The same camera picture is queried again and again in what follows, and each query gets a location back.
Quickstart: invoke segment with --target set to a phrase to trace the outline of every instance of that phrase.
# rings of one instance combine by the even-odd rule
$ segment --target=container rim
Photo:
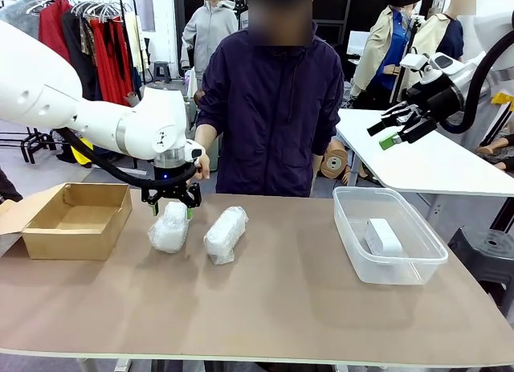
[[[362,193],[365,192],[374,192],[374,193],[383,193],[392,195],[394,198],[396,198],[397,201],[400,202],[400,204],[406,208],[408,211],[410,211],[411,215],[413,216],[414,221],[418,225],[419,228],[422,229],[422,231],[429,235],[429,238],[431,238],[432,243],[435,246],[435,249],[438,251],[438,253],[442,256],[440,259],[432,259],[432,258],[412,258],[412,257],[384,257],[380,255],[373,255],[371,253],[368,253],[362,245],[354,245],[357,248],[357,251],[359,254],[361,254],[363,257],[365,257],[367,260],[380,263],[380,264],[404,264],[405,262],[409,262],[412,264],[432,264],[432,265],[438,265],[438,264],[444,264],[448,261],[448,251],[441,243],[440,239],[435,235],[435,233],[432,231],[432,228],[428,225],[428,223],[423,223],[421,217],[419,216],[419,213],[402,197],[400,193],[398,193],[396,190],[392,189],[375,189],[375,188],[367,188],[367,187],[336,187],[333,192],[332,196],[334,198],[334,202],[336,203],[338,207],[338,212],[342,212],[345,219],[349,222],[349,219],[347,215],[345,214],[345,210],[343,209],[343,206],[341,205],[341,202],[339,201],[339,198],[337,197],[337,193],[349,193],[350,191],[356,192],[360,191]],[[351,230],[351,235],[354,240],[359,243],[357,236],[353,232],[353,229]]]

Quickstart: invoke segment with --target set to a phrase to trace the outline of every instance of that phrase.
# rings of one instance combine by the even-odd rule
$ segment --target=purple jacket
[[[224,39],[197,122],[223,133],[217,192],[308,197],[312,155],[336,134],[342,89],[339,56],[316,36],[308,47],[257,46],[248,30]]]

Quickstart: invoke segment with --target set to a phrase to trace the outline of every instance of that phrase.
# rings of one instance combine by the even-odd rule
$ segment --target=plastic container
[[[338,187],[333,191],[337,230],[359,278],[371,284],[423,285],[448,252],[427,222],[396,191]],[[372,255],[365,241],[370,218],[384,218],[402,244],[399,257]]]

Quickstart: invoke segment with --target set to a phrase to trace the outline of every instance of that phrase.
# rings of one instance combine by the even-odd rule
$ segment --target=black stool
[[[507,316],[514,301],[514,239],[502,231],[462,227],[448,247]]]
[[[169,65],[165,61],[156,61],[153,63],[153,80],[164,81],[165,83],[171,82],[171,73],[169,72]]]

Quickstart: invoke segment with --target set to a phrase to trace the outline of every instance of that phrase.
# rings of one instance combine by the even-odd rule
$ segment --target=bubble-wrapped object
[[[246,231],[247,222],[247,213],[242,207],[229,207],[203,237],[207,254],[215,265],[228,264],[235,259],[234,247]]]
[[[181,202],[170,202],[164,215],[148,231],[150,243],[157,250],[175,254],[186,241],[189,224],[187,206]]]

